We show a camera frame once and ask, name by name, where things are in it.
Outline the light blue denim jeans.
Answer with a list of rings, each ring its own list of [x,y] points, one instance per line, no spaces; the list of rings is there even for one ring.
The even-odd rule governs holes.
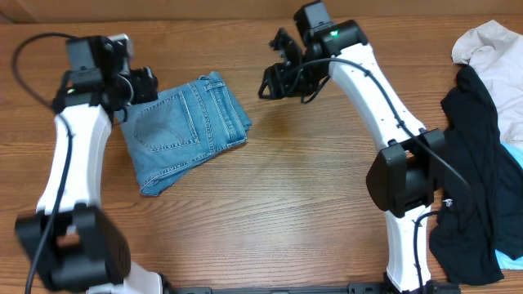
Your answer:
[[[218,72],[128,106],[121,122],[140,193],[158,196],[189,170],[247,141],[252,121]]]

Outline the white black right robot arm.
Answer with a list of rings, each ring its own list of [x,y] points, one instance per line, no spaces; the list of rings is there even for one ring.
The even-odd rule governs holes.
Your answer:
[[[445,143],[442,132],[428,131],[408,111],[355,21],[334,23],[321,1],[303,5],[293,21],[301,41],[278,30],[269,45],[279,51],[282,62],[265,70],[259,97],[298,97],[308,104],[328,81],[344,91],[376,150],[366,185],[387,225],[389,253],[381,290],[441,293],[427,265],[426,226],[443,177],[438,164]]]

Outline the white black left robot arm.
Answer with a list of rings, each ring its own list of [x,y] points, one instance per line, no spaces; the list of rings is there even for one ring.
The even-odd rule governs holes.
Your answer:
[[[27,284],[42,280],[51,292],[156,293],[173,288],[159,273],[131,259],[127,240],[103,212],[101,173],[114,114],[158,97],[148,67],[132,69],[125,34],[65,36],[70,67],[55,98],[56,147],[36,212],[15,230],[30,269]]]

